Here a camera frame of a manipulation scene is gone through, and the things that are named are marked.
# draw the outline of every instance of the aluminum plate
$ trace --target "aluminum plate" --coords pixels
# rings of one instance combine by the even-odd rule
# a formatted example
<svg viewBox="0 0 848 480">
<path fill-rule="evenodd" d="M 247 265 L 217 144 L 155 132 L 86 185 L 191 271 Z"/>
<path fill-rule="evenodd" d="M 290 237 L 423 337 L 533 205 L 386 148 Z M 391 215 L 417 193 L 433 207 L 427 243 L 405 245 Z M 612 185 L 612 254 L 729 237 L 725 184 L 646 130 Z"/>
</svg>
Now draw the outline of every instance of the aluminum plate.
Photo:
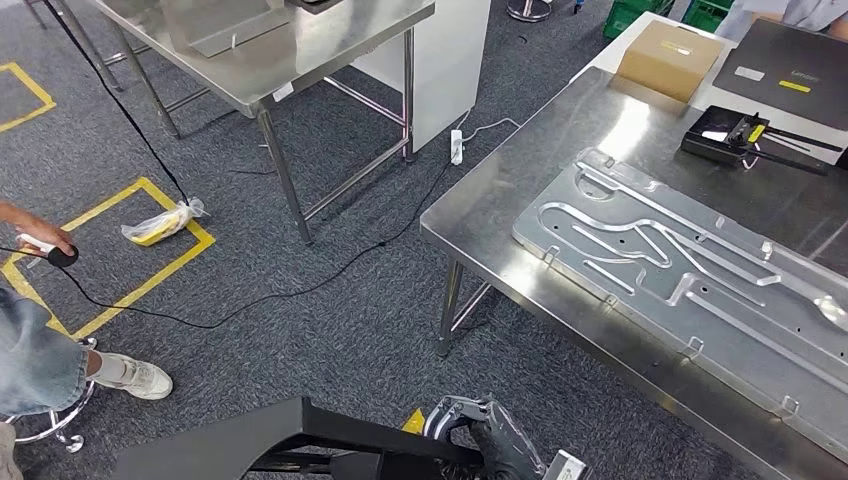
<svg viewBox="0 0 848 480">
<path fill-rule="evenodd" d="M 848 461 L 848 280 L 598 150 L 513 236 L 599 300 Z"/>
</svg>

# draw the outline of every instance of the laptop lid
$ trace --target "laptop lid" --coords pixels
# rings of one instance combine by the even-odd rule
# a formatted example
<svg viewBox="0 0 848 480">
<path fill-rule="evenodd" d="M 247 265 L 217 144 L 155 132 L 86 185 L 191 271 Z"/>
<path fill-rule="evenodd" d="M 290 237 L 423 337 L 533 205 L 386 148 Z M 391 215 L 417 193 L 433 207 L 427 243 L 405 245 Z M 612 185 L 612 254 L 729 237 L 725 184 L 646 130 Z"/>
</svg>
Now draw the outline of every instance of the laptop lid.
<svg viewBox="0 0 848 480">
<path fill-rule="evenodd" d="M 713 85 L 848 130 L 848 42 L 761 18 Z"/>
</svg>

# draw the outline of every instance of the floor marking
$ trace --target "floor marking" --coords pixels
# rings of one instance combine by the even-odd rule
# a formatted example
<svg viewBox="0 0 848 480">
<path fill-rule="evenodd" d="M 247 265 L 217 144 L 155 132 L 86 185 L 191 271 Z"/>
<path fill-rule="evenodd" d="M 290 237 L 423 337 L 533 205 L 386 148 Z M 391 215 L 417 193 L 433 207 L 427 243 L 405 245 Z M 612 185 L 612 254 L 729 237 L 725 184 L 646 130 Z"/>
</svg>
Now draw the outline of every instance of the floor marking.
<svg viewBox="0 0 848 480">
<path fill-rule="evenodd" d="M 153 197 L 154 200 L 156 200 L 160 205 L 162 205 L 165 210 L 170 210 L 176 207 L 176 204 L 170 198 L 168 198 L 168 196 L 165 195 L 162 190 L 159 190 L 156 185 L 153 184 L 153 182 L 151 182 L 145 177 L 141 177 L 129 187 L 108 198 L 107 200 L 92 208 L 91 210 L 83 213 L 76 219 L 66 223 L 62 226 L 62 229 L 69 232 L 74 230 L 75 228 L 91 220 L 97 215 L 100 215 L 110 207 L 114 206 L 121 200 L 126 199 L 127 197 L 139 190 L 144 190 L 148 195 Z M 169 263 L 165 268 L 154 274 L 140 287 L 136 288 L 135 290 L 127 294 L 124 298 L 115 302 L 115 305 L 120 307 L 128 307 L 132 305 L 139 298 L 143 297 L 147 292 L 153 290 L 154 287 L 165 281 L 165 279 L 171 276 L 174 272 L 182 268 L 191 259 L 200 255 L 202 251 L 206 250 L 213 243 L 215 243 L 215 238 L 212 237 L 212 235 L 209 235 L 209 233 L 206 232 L 206 230 L 204 230 L 203 227 L 201 227 L 194 220 L 190 220 L 188 222 L 188 224 L 186 225 L 186 229 L 191 232 L 192 235 L 195 236 L 195 238 L 197 238 L 197 243 L 191 249 L 189 249 L 189 251 L 182 254 L 179 258 Z M 21 255 L 20 253 L 13 254 L 6 260 L 6 263 L 3 265 L 2 268 L 0 268 L 0 271 L 2 271 L 2 273 L 9 280 L 9 283 L 15 288 L 15 290 L 18 291 L 18 293 L 27 298 L 31 298 L 36 303 L 44 306 L 45 308 L 47 308 L 48 311 L 50 311 L 50 307 L 47 306 L 47 304 L 38 295 L 35 289 L 32 288 L 32 285 L 30 285 L 29 282 L 26 281 L 24 276 L 17 269 L 15 262 L 17 262 L 23 257 L 24 255 Z M 56 315 L 52 311 L 50 311 L 51 317 L 47 325 L 61 333 L 64 333 L 65 335 L 68 335 L 73 339 L 79 340 L 87 337 L 88 335 L 91 335 L 94 331 L 105 325 L 106 322 L 114 318 L 119 313 L 121 313 L 120 309 L 107 309 L 105 312 L 95 317 L 82 328 L 71 334 L 64 327 L 64 325 L 62 325 Z"/>
<path fill-rule="evenodd" d="M 421 413 L 421 409 L 416 408 L 406 423 L 403 424 L 403 428 L 401 428 L 401 430 L 421 435 L 421 433 L 424 432 L 424 423 L 426 421 L 427 419 L 424 418 L 424 414 Z"/>
<path fill-rule="evenodd" d="M 56 103 L 53 101 L 53 98 L 47 92 L 45 92 L 43 88 L 41 88 L 37 83 L 35 83 L 35 80 L 30 78 L 30 76 L 27 75 L 27 73 L 24 72 L 23 69 L 19 67 L 17 63 L 12 62 L 7 63 L 5 65 L 0 65 L 0 72 L 4 72 L 6 70 L 12 72 L 12 74 L 17 77 L 18 80 L 20 80 L 21 83 L 23 83 L 24 86 L 27 87 L 29 91 L 31 91 L 32 94 L 36 96 L 36 98 L 41 100 L 41 103 L 43 103 L 44 105 L 29 112 L 23 117 L 16 118 L 12 121 L 0 124 L 0 133 L 3 133 L 11 128 L 15 128 L 18 125 L 26 122 L 27 120 L 31 120 L 32 118 L 35 118 L 56 106 Z"/>
</svg>

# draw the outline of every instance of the cardboard box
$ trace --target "cardboard box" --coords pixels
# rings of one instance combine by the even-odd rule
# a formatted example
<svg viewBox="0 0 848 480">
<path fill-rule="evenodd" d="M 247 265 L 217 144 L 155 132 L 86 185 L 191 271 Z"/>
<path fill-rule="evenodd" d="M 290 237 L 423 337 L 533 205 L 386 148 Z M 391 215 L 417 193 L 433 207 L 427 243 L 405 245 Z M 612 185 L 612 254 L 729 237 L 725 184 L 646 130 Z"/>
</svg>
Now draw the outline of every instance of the cardboard box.
<svg viewBox="0 0 848 480">
<path fill-rule="evenodd" d="M 624 52 L 618 75 L 689 102 L 722 46 L 690 30 L 653 21 Z"/>
</svg>

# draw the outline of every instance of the white sticker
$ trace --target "white sticker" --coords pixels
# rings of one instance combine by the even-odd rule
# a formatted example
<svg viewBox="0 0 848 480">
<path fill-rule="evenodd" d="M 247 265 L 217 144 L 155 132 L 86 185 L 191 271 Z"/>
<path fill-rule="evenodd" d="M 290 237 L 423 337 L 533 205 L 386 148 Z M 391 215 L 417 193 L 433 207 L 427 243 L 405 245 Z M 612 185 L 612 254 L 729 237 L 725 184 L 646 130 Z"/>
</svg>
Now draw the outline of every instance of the white sticker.
<svg viewBox="0 0 848 480">
<path fill-rule="evenodd" d="M 288 97 L 292 93 L 294 93 L 294 87 L 292 86 L 291 82 L 289 82 L 283 85 L 282 88 L 274 92 L 274 101 L 279 102 L 280 100 Z"/>
<path fill-rule="evenodd" d="M 586 468 L 585 463 L 569 456 L 568 460 L 565 461 L 565 466 L 562 467 L 562 471 L 559 472 L 557 480 L 578 480 L 584 468 Z"/>
<path fill-rule="evenodd" d="M 745 67 L 736 67 L 736 75 L 740 77 L 745 77 L 749 80 L 753 80 L 755 82 L 759 82 L 766 76 L 765 73 L 760 72 L 758 70 L 753 70 Z"/>
</svg>

